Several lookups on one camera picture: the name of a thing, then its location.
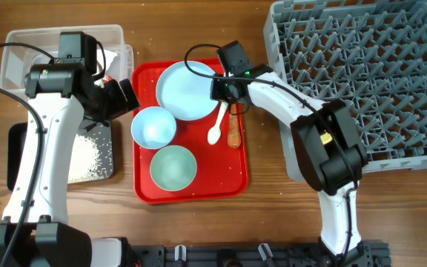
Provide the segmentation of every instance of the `dish rack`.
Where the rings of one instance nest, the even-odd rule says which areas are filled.
[[[363,172],[427,168],[427,0],[278,1],[263,34],[284,81],[350,107],[367,147]],[[292,162],[291,131],[280,131]]]

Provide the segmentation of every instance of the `wooden surface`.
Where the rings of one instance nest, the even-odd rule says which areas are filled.
[[[135,63],[182,59],[201,42],[238,39],[254,62],[266,62],[262,28],[270,1],[162,1],[42,5],[0,1],[0,42],[11,30],[120,24],[138,53]],[[212,50],[193,57],[214,56]],[[7,131],[27,111],[0,95],[0,219],[6,188]],[[251,183],[238,197],[146,205],[133,192],[130,114],[118,119],[113,179],[69,185],[70,224],[92,237],[126,236],[132,244],[235,245],[316,242],[321,216],[317,194],[285,171],[278,123],[254,108],[245,116]],[[367,174],[358,193],[358,226],[366,240],[390,243],[394,266],[427,266],[427,171]]]

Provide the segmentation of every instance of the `white spoon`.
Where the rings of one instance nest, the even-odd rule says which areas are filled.
[[[216,118],[215,125],[208,130],[207,140],[211,145],[215,145],[217,141],[219,141],[222,132],[220,131],[220,123],[222,122],[223,117],[225,116],[225,112],[227,111],[228,103],[222,102],[220,103],[219,116]]]

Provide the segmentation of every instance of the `teal bowl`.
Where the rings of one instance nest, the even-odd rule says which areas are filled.
[[[154,155],[150,164],[151,178],[166,191],[187,188],[197,173],[197,161],[193,154],[180,145],[169,145]]]

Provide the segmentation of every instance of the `light blue plate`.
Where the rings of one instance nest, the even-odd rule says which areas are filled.
[[[195,71],[213,75],[215,72],[200,62],[188,62]],[[159,105],[176,119],[193,121],[201,119],[219,103],[211,99],[212,79],[191,73],[184,62],[177,62],[168,67],[156,85],[156,98]]]
[[[161,107],[145,108],[137,113],[131,123],[134,141],[147,149],[160,149],[168,145],[176,129],[176,119]]]
[[[161,189],[179,191],[192,183],[197,173],[197,161],[187,148],[169,145],[154,155],[150,173]]]

